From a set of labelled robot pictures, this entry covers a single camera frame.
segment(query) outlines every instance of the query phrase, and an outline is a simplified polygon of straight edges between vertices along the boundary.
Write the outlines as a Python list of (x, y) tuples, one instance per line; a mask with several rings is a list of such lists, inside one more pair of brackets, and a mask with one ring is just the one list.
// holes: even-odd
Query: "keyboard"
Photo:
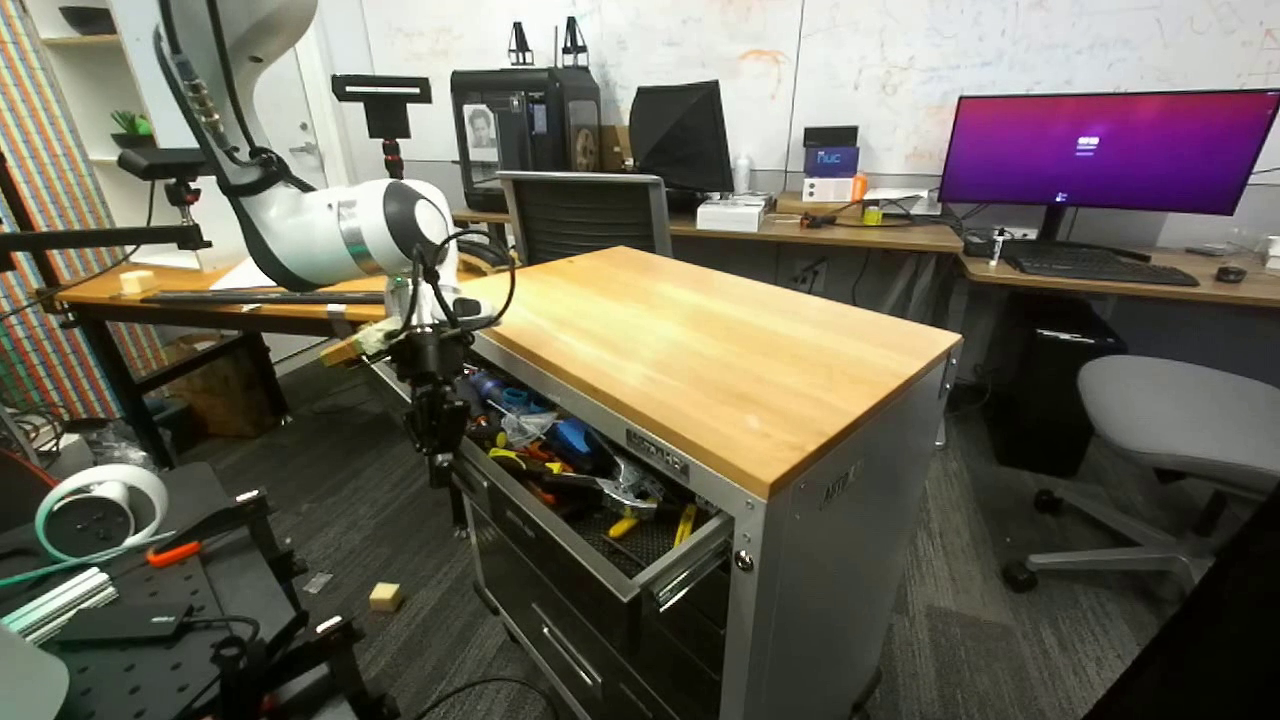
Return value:
[(1002, 244), (1002, 266), (1029, 275), (1198, 287), (1198, 281), (1178, 268), (1086, 244)]

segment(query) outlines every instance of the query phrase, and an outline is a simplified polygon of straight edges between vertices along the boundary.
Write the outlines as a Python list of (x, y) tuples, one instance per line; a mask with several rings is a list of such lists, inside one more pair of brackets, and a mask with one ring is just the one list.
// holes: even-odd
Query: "robotic arm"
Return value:
[(435, 293), (411, 293), (420, 309), (394, 309), (407, 293), (391, 296), (391, 313), (435, 324), (447, 317), (438, 299), (455, 296), (442, 193), (420, 182), (307, 190), (265, 148), (252, 90), (312, 18), (314, 0), (159, 0), (159, 73), (214, 159), (214, 185), (265, 275), (281, 287), (320, 287), (368, 272), (407, 275), (420, 266)]
[(455, 235), (447, 201), (420, 182), (307, 190), (265, 148), (252, 114), (261, 73), (312, 25), (314, 0), (157, 0), (159, 73), (214, 159), (214, 182), (245, 227), (247, 258), (283, 287), (387, 272), (387, 309), (399, 334), (383, 340), (394, 376), (411, 389), (407, 429), (438, 486), (453, 471), (468, 410), (453, 382), (464, 374), (474, 330), (490, 330), (514, 296), (481, 317), (455, 296)]

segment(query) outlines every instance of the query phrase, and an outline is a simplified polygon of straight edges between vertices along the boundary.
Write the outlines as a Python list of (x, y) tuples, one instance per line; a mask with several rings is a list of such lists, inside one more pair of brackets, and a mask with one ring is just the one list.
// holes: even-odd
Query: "paper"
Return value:
[(127, 258), (127, 266), (205, 272), (200, 254), (159, 249), (159, 244), (136, 249), (136, 254)]
[(247, 258), (210, 287), (277, 287)]

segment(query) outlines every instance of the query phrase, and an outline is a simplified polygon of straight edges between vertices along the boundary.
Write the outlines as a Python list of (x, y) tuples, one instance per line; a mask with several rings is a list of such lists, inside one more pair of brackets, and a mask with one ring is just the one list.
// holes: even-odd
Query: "gray chair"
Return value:
[(504, 172), (504, 197), (524, 266), (590, 249), (673, 258), (666, 193), (643, 172)]
[(1225, 499), (1264, 499), (1280, 489), (1280, 389), (1156, 355), (1100, 355), (1078, 368), (1078, 399), (1102, 443), (1159, 480), (1203, 480), (1211, 495), (1188, 542), (1113, 510), (1100, 489), (1053, 486), (1041, 513), (1075, 510), (1132, 547), (1035, 554), (1002, 569), (1017, 594), (1042, 571), (1174, 571), (1182, 588), (1211, 561), (1209, 527)]

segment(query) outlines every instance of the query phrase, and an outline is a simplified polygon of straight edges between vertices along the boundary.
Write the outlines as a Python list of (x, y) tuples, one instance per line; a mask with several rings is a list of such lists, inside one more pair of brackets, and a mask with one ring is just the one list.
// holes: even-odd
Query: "metal cabinet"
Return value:
[(875, 682), (954, 344), (637, 249), (520, 268), (474, 365), (643, 466), (701, 527), (616, 547), (464, 443), (485, 596), (578, 717), (846, 717)]

